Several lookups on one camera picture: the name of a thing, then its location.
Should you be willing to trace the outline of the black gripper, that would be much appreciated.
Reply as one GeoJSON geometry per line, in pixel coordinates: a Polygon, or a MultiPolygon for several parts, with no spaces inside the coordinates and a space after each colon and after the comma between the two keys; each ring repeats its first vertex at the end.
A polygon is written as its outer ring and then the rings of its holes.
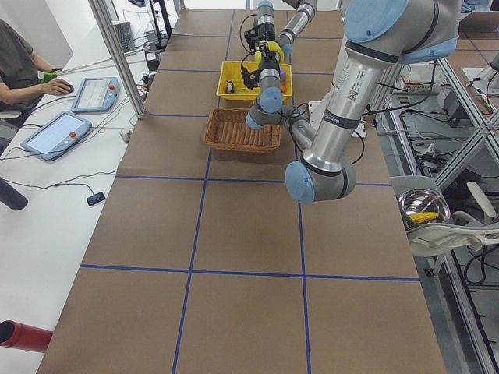
{"type": "Polygon", "coordinates": [[[275,28],[273,23],[261,23],[256,25],[256,42],[262,43],[263,41],[275,40],[275,28]]]}
{"type": "Polygon", "coordinates": [[[262,58],[260,61],[260,72],[264,70],[278,71],[278,60],[276,54],[268,54],[267,44],[262,44],[262,58]]]}

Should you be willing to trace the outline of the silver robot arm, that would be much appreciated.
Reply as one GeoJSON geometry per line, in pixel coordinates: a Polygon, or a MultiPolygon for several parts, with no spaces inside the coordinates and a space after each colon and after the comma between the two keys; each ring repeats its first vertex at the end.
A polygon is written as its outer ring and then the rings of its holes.
{"type": "Polygon", "coordinates": [[[246,116],[252,129],[284,125],[302,148],[285,170],[289,195],[300,203],[341,199],[356,184],[344,155],[385,69],[397,63],[428,62],[451,55],[458,40],[460,1],[350,1],[330,93],[319,125],[283,104],[280,62],[316,11],[315,1],[290,1],[296,14],[277,34],[269,1],[257,8],[257,79],[260,93],[246,116]]]}
{"type": "Polygon", "coordinates": [[[292,51],[296,38],[313,20],[317,11],[316,0],[285,1],[296,10],[284,29],[277,33],[274,25],[274,8],[270,1],[259,1],[257,5],[255,45],[260,47],[262,42],[274,41],[288,57],[292,51]]]}

